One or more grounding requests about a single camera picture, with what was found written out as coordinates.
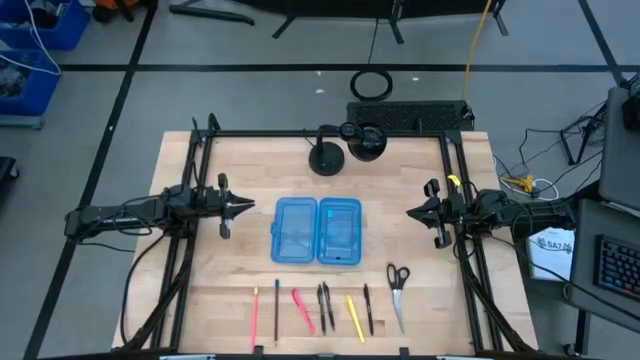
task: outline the pink pen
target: pink pen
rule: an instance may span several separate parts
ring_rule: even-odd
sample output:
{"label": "pink pen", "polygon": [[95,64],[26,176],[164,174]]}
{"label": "pink pen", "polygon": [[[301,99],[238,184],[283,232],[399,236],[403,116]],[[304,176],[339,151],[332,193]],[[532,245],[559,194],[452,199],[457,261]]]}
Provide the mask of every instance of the pink pen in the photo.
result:
{"label": "pink pen", "polygon": [[309,334],[313,335],[316,333],[316,328],[313,327],[313,323],[311,323],[311,319],[309,319],[309,314],[307,314],[307,309],[304,307],[304,303],[302,303],[302,298],[300,298],[300,294],[298,294],[298,290],[291,290],[291,295],[293,295],[293,301],[295,301],[296,305],[300,309],[302,316],[304,317],[304,321],[307,322],[309,326]]}

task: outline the pencil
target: pencil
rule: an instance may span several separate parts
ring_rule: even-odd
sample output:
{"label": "pencil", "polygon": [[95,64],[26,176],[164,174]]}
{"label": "pencil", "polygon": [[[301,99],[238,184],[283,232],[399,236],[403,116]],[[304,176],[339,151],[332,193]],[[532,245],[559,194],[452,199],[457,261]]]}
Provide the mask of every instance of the pencil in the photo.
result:
{"label": "pencil", "polygon": [[351,317],[353,318],[353,323],[356,324],[356,330],[358,330],[358,336],[360,336],[360,342],[364,344],[364,335],[362,335],[362,329],[360,328],[360,320],[358,320],[358,314],[356,313],[356,308],[353,306],[353,300],[351,300],[351,295],[347,295],[347,304],[349,304],[349,311],[351,311]]}
{"label": "pencil", "polygon": [[258,287],[253,288],[253,321],[251,322],[251,352],[256,347],[256,332],[258,330]]}
{"label": "pencil", "polygon": [[275,342],[276,346],[278,346],[278,305],[280,302],[278,300],[279,296],[280,296],[280,280],[276,279],[276,317],[275,317],[274,329],[273,329],[273,341]]}

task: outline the tripod base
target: tripod base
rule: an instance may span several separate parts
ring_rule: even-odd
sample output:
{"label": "tripod base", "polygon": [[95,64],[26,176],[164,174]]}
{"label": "tripod base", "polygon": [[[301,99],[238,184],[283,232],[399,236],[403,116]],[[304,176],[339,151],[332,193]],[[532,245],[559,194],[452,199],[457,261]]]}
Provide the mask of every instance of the tripod base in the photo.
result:
{"label": "tripod base", "polygon": [[323,142],[321,153],[318,153],[317,145],[309,152],[309,167],[318,175],[335,175],[343,166],[344,151],[332,142]]}

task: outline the black keyboard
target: black keyboard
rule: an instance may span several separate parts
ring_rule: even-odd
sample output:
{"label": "black keyboard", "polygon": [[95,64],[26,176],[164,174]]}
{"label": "black keyboard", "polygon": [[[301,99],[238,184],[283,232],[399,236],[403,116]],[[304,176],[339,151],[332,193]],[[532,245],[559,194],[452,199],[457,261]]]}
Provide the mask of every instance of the black keyboard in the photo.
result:
{"label": "black keyboard", "polygon": [[374,123],[385,130],[473,130],[462,117],[466,102],[456,101],[381,101],[347,105],[347,121]]}
{"label": "black keyboard", "polygon": [[640,246],[600,235],[595,269],[597,286],[640,300]]}

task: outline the storage bin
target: storage bin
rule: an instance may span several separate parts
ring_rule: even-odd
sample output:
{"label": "storage bin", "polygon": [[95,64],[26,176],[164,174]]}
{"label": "storage bin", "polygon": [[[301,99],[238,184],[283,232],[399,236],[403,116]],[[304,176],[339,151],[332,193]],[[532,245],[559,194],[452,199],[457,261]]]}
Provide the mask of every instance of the storage bin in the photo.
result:
{"label": "storage bin", "polygon": [[[34,59],[34,66],[38,69],[56,71],[56,68],[49,62],[46,55],[40,50],[7,50],[0,51],[5,57],[23,62],[23,56],[29,55]],[[60,75],[44,73],[42,71],[30,70],[25,86],[20,95],[14,97],[0,97],[0,114],[7,115],[42,115],[51,96],[56,89]]]}
{"label": "storage bin", "polygon": [[[89,13],[78,0],[50,0],[55,6],[68,3],[66,10],[53,29],[38,28],[38,34],[47,50],[72,50],[89,24]],[[0,23],[30,22],[24,0],[0,0]],[[14,49],[38,49],[31,27],[7,28],[0,25],[0,39]]]}

